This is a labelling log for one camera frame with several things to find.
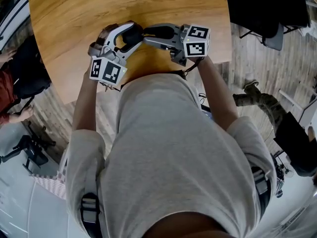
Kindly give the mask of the white-legged side table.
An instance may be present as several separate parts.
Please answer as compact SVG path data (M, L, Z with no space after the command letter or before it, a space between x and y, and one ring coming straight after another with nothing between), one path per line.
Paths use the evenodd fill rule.
M278 92L298 110L298 122L301 127L317 128L317 77L313 78L312 84L299 79L295 82L297 89L293 95L283 88L280 88Z

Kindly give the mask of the person's left forearm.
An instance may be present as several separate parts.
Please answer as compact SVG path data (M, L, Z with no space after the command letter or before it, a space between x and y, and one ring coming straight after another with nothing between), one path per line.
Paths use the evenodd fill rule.
M89 78L85 73L83 82L76 101L72 129L96 131L96 96L98 83Z

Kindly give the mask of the checkered foam mat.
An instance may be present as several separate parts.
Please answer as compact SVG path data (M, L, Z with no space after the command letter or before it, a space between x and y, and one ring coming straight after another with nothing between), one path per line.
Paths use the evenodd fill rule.
M58 171L55 176L32 174L31 177L51 194L60 199L66 199L65 171Z

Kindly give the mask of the person's right forearm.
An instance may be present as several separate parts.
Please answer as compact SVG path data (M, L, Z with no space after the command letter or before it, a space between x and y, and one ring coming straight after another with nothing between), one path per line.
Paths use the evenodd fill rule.
M198 71L211 115L223 130L227 130L239 117L233 94L209 57L199 62Z

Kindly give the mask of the person's chin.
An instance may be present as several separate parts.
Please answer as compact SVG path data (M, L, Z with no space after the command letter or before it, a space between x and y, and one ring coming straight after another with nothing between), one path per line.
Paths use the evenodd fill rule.
M171 214L156 222L142 238L235 238L213 218L200 213Z

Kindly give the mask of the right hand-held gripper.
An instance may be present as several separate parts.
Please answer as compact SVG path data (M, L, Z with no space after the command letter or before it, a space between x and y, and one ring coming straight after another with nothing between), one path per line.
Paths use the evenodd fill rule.
M162 50L170 50L171 61L185 66L188 58L204 58L209 52L211 30L197 24L177 26L160 23L144 29L144 35L173 35L172 38L146 36L143 42Z

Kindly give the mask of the black swivel chair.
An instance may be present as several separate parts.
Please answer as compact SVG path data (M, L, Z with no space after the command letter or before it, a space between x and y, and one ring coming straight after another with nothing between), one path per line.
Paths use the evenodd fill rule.
M43 126L41 129L42 134L38 136L31 128L31 124L32 123L29 121L28 128L31 132L31 135L23 135L18 144L13 147L13 150L10 153L0 157L0 164L7 162L8 160L18 156L21 151L24 151L27 155L27 161L26 164L23 164L22 166L28 171L29 174L32 174L33 172L29 169L30 163L37 166L38 168L41 168L42 165L49 161L43 150L46 151L49 147L54 147L56 142L51 139L42 139L42 134L46 131L45 126Z

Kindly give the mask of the person's left hand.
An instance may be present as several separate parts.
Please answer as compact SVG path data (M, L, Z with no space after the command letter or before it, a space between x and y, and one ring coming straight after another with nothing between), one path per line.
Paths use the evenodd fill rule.
M98 49L101 49L102 46L105 44L114 44L114 35L111 33L113 30L115 30L118 27L118 24L111 24L105 27L96 40L96 46Z

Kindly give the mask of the large black office chair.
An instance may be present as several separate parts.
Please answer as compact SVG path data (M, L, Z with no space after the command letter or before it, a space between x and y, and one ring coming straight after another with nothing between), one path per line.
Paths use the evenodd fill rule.
M279 25L305 28L310 25L306 0L227 0L230 22L272 38Z

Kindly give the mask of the black floor fan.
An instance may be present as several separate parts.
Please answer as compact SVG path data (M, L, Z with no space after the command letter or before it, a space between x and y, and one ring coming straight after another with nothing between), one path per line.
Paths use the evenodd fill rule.
M287 178L291 178L294 176L295 170L293 169L293 167L290 165L290 163L286 162L286 163L281 163L280 165L281 170L283 172L283 175Z

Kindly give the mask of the person's grey t-shirt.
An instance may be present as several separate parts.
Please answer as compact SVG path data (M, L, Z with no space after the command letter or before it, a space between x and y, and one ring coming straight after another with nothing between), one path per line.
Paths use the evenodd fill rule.
M96 131L73 131L66 170L69 214L84 232L81 201L95 194L103 238L141 238L156 222L183 212L211 217L230 235L246 238L267 207L256 168L269 197L275 194L274 164L252 121L240 117L221 128L176 74L153 74L123 87L108 156L105 147Z

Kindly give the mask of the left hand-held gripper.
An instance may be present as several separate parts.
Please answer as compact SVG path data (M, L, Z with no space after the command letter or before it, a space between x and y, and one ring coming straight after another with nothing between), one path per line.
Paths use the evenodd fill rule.
M136 22L127 21L112 24L105 28L104 46L93 42L88 49L91 57L89 78L100 83L117 85L127 72L126 60L141 46L136 43ZM124 46L119 48L116 39L121 36Z

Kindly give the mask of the black glasses case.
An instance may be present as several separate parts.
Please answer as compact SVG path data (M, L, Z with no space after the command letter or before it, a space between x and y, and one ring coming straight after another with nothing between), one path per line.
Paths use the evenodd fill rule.
M143 27L139 24L134 24L122 34L122 40L125 44L134 46L143 41L143 33Z

